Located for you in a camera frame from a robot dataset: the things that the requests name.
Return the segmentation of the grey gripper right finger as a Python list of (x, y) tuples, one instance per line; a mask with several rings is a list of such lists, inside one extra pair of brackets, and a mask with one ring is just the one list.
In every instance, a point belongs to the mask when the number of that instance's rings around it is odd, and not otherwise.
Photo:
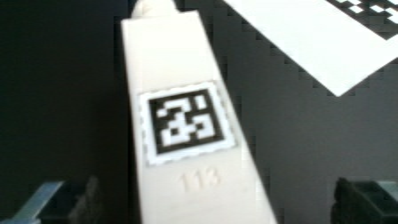
[(398, 224), (398, 182), (338, 179), (331, 224)]

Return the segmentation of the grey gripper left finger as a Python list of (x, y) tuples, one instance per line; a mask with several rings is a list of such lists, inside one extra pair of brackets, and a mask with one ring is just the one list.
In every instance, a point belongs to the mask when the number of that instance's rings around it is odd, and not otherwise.
[(8, 224), (100, 224), (100, 181), (45, 182)]

